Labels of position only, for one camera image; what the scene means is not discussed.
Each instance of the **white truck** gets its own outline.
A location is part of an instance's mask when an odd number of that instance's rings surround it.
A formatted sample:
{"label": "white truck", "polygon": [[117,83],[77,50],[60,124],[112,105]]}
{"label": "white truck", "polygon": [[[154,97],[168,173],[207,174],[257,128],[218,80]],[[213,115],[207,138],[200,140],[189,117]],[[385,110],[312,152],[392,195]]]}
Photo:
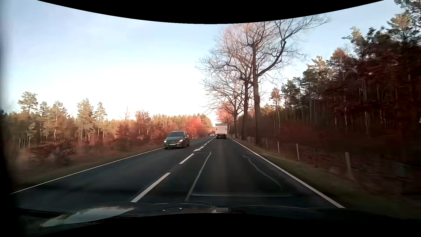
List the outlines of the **white truck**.
{"label": "white truck", "polygon": [[215,136],[216,138],[227,138],[228,136],[228,125],[227,124],[215,124]]}

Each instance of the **windshield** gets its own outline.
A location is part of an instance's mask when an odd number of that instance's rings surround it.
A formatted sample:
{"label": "windshield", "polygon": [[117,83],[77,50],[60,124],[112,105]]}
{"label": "windshield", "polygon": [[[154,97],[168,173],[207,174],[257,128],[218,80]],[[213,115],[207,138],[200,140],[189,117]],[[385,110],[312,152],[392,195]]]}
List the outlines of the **windshield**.
{"label": "windshield", "polygon": [[171,132],[168,137],[183,137],[184,132]]}
{"label": "windshield", "polygon": [[5,1],[0,140],[17,207],[421,216],[420,0],[315,15],[267,2],[244,6],[274,20],[235,24]]}

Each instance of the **solid white edge line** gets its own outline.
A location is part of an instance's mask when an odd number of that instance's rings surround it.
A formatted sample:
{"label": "solid white edge line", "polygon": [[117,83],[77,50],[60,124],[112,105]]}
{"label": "solid white edge line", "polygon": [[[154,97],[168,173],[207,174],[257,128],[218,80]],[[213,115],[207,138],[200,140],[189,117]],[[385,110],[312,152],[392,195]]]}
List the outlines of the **solid white edge line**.
{"label": "solid white edge line", "polygon": [[256,152],[250,150],[249,148],[245,147],[243,144],[237,142],[236,140],[230,138],[231,140],[235,141],[236,143],[240,144],[241,146],[243,146],[244,148],[246,148],[247,150],[253,152],[255,155],[257,155],[258,157],[262,158],[263,160],[267,161],[269,164],[275,166],[277,169],[279,169],[280,171],[284,172],[285,174],[287,174],[288,176],[290,176],[291,178],[295,179],[296,181],[298,181],[299,183],[301,183],[302,185],[306,186],[308,189],[312,190],[313,192],[317,193],[318,195],[320,195],[322,198],[328,200],[330,203],[332,203],[333,205],[335,205],[338,208],[345,208],[344,206],[342,206],[341,204],[333,201],[331,198],[329,198],[328,196],[322,194],[321,192],[317,191],[315,188],[311,187],[310,185],[306,184],[305,182],[301,181],[299,178],[295,177],[294,175],[288,173],[287,171],[285,171],[284,169],[280,168],[279,166],[273,164],[272,162],[268,161],[266,158],[262,157],[261,155],[257,154]]}
{"label": "solid white edge line", "polygon": [[162,177],[160,177],[157,181],[155,181],[153,184],[151,184],[151,186],[149,186],[147,189],[145,189],[143,192],[141,192],[139,195],[137,195],[137,197],[135,197],[133,200],[131,200],[130,202],[137,202],[139,201],[139,199],[141,199],[143,196],[145,196],[149,191],[151,191],[157,184],[159,184],[159,182],[161,182],[162,180],[164,180],[164,178],[166,178],[169,174],[171,173],[166,173],[164,174]]}
{"label": "solid white edge line", "polygon": [[[196,139],[193,139],[193,140],[190,140],[190,141],[198,140],[198,139],[201,139],[201,138],[205,138],[205,137],[196,138]],[[144,152],[144,153],[140,153],[140,154],[137,154],[137,155],[134,155],[134,156],[138,156],[138,155],[145,154],[145,153],[148,153],[148,152],[151,152],[151,151],[147,151],[147,152]],[[18,190],[18,191],[15,191],[15,192],[10,193],[10,194],[19,193],[19,192],[25,191],[25,190],[27,190],[27,189],[31,189],[31,188],[34,188],[34,187],[37,187],[37,186],[40,186],[40,185],[43,185],[43,184],[46,184],[46,183],[49,183],[49,182],[53,182],[53,181],[56,181],[56,180],[59,180],[59,179],[65,178],[65,177],[69,177],[69,176],[71,176],[71,175],[75,175],[75,174],[78,174],[78,173],[82,173],[82,172],[84,172],[84,171],[88,171],[88,170],[91,170],[91,169],[95,169],[95,168],[101,167],[101,166],[103,166],[103,165],[111,164],[111,163],[114,163],[114,162],[117,162],[117,161],[121,161],[121,160],[124,160],[124,159],[127,159],[127,158],[131,158],[131,157],[133,157],[133,156],[129,156],[129,157],[126,157],[126,158],[123,158],[123,159],[119,159],[119,160],[112,161],[112,162],[109,162],[109,163],[106,163],[106,164],[102,164],[102,165],[99,165],[99,166],[95,166],[95,167],[92,167],[92,168],[89,168],[89,169],[86,169],[86,170],[78,171],[78,172],[76,172],[76,173],[72,173],[72,174],[69,174],[69,175],[66,175],[66,176],[63,176],[63,177],[55,178],[55,179],[52,179],[52,180],[46,181],[46,182],[44,182],[44,183],[39,183],[39,184],[37,184],[37,185],[31,186],[31,187],[28,187],[28,188],[25,188],[25,189],[21,189],[21,190]]]}
{"label": "solid white edge line", "polygon": [[188,158],[190,158],[190,157],[192,157],[192,155],[194,155],[194,153],[193,154],[191,154],[190,156],[188,156],[186,159],[184,159],[182,162],[180,162],[179,164],[183,164]]}

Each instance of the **white lane marking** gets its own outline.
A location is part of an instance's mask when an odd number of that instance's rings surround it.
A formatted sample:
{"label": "white lane marking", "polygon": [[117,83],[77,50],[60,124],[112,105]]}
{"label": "white lane marking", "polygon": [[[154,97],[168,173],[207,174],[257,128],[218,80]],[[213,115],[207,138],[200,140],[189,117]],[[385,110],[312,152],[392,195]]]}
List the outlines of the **white lane marking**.
{"label": "white lane marking", "polygon": [[190,158],[192,155],[194,155],[194,153],[193,154],[191,154],[190,156],[188,156],[186,159],[184,159],[182,162],[180,162],[179,164],[183,164],[184,163],[184,161],[186,161],[188,158]]}
{"label": "white lane marking", "polygon": [[[140,153],[140,154],[137,154],[137,155],[134,155],[134,156],[138,156],[138,155],[145,154],[145,153],[148,153],[148,152],[151,152],[151,151],[147,151],[147,152],[144,152],[144,153]],[[116,160],[116,161],[112,161],[112,162],[110,162],[110,163],[106,163],[106,164],[102,164],[102,165],[99,165],[99,166],[95,166],[95,167],[89,168],[89,169],[87,169],[87,170],[82,170],[82,171],[79,171],[79,172],[76,172],[76,173],[73,173],[73,174],[70,174],[70,175],[66,175],[66,176],[63,176],[63,177],[55,178],[55,179],[53,179],[53,180],[46,181],[46,182],[44,182],[44,183],[40,183],[40,184],[37,184],[37,185],[31,186],[31,187],[29,187],[29,188],[25,188],[25,189],[21,189],[21,190],[15,191],[15,192],[13,192],[13,193],[11,193],[11,194],[19,193],[19,192],[21,192],[21,191],[24,191],[24,190],[27,190],[27,189],[31,189],[31,188],[34,188],[34,187],[39,186],[39,185],[43,185],[43,184],[46,184],[46,183],[49,183],[49,182],[53,182],[53,181],[59,180],[59,179],[61,179],[61,178],[69,177],[69,176],[71,176],[71,175],[75,175],[75,174],[78,174],[78,173],[82,173],[82,172],[84,172],[84,171],[88,171],[88,170],[91,170],[91,169],[95,169],[95,168],[101,167],[101,166],[103,166],[103,165],[111,164],[111,163],[114,163],[114,162],[117,162],[117,161],[121,161],[121,160],[124,160],[124,159],[127,159],[127,158],[131,158],[131,157],[133,157],[133,156],[129,156],[129,157],[126,157],[126,158],[123,158],[123,159],[119,159],[119,160]]]}
{"label": "white lane marking", "polygon": [[[235,141],[236,143],[240,144],[241,146],[243,146],[243,144],[237,142],[236,140],[230,138],[231,140]],[[328,196],[322,194],[321,192],[317,191],[315,188],[311,187],[310,185],[306,184],[305,182],[301,181],[300,179],[298,179],[297,177],[295,177],[294,175],[288,173],[287,171],[285,171],[284,169],[280,168],[279,166],[273,164],[272,162],[268,161],[266,158],[262,157],[261,155],[257,154],[256,152],[250,150],[249,148],[243,146],[244,148],[246,148],[247,150],[253,152],[255,155],[257,155],[258,157],[262,158],[263,160],[267,161],[269,164],[275,166],[277,169],[279,169],[280,171],[284,172],[285,174],[287,174],[288,176],[290,176],[291,178],[295,179],[296,181],[298,181],[299,183],[301,183],[302,185],[306,186],[308,189],[312,190],[313,192],[317,193],[318,195],[320,195],[322,198],[326,199],[327,201],[329,201],[330,203],[332,203],[333,205],[335,205],[338,208],[345,208],[344,206],[342,206],[341,204],[333,201],[331,198],[329,198]]]}
{"label": "white lane marking", "polygon": [[210,153],[209,153],[208,157],[206,158],[205,162],[204,162],[204,163],[203,163],[203,165],[202,165],[202,168],[199,170],[199,173],[197,174],[197,177],[196,177],[195,181],[193,182],[193,185],[192,185],[192,187],[190,188],[189,193],[187,194],[186,198],[184,199],[185,201],[188,201],[188,200],[189,200],[190,195],[192,194],[193,189],[194,189],[194,188],[195,188],[195,186],[196,186],[197,180],[199,179],[199,176],[200,176],[200,174],[202,173],[202,170],[203,170],[203,168],[205,167],[205,164],[206,164],[206,162],[208,161],[208,159],[209,159],[209,157],[211,156],[211,154],[212,154],[212,152],[210,152]]}
{"label": "white lane marking", "polygon": [[135,197],[133,200],[131,200],[130,202],[137,202],[139,201],[139,199],[141,199],[143,196],[145,196],[149,191],[151,191],[157,184],[159,184],[159,182],[161,182],[162,180],[164,180],[164,178],[166,178],[169,174],[171,173],[166,173],[164,174],[162,177],[160,177],[157,181],[155,181],[155,183],[153,183],[151,186],[149,186],[147,189],[145,189],[143,192],[141,192],[139,195],[137,195],[137,197]]}
{"label": "white lane marking", "polygon": [[275,181],[275,183],[277,183],[280,187],[282,187],[282,185],[281,185],[281,184],[279,184],[279,183],[278,183],[278,181],[276,181],[275,179],[273,179],[273,178],[272,178],[272,177],[270,177],[269,175],[265,174],[263,171],[259,170],[259,169],[257,168],[257,166],[255,166],[255,165],[253,164],[253,162],[251,162],[250,157],[247,157],[247,156],[245,156],[245,155],[243,155],[243,156],[244,156],[245,158],[248,158],[248,162],[250,162],[250,164],[252,164],[252,165],[256,168],[256,170],[258,170],[260,173],[264,174],[266,177],[270,178],[271,180]]}

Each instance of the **sky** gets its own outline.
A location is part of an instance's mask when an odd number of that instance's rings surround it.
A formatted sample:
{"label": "sky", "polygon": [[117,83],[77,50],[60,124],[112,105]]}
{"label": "sky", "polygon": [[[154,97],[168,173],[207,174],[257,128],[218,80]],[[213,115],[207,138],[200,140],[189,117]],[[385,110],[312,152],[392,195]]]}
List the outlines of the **sky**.
{"label": "sky", "polygon": [[[73,116],[86,97],[95,107],[101,101],[108,119],[119,119],[126,106],[132,114],[144,109],[170,116],[206,110],[204,76],[195,65],[227,25],[143,21],[34,0],[5,0],[3,11],[0,105],[6,112],[20,111],[25,91],[38,94],[39,103],[61,101]],[[365,34],[401,11],[384,0],[327,13],[329,23],[300,37],[306,60],[285,68],[282,78],[302,76],[317,55],[328,59],[336,48],[350,48],[341,38],[352,26]],[[265,83],[262,90],[273,87]],[[217,123],[215,113],[209,118]]]}

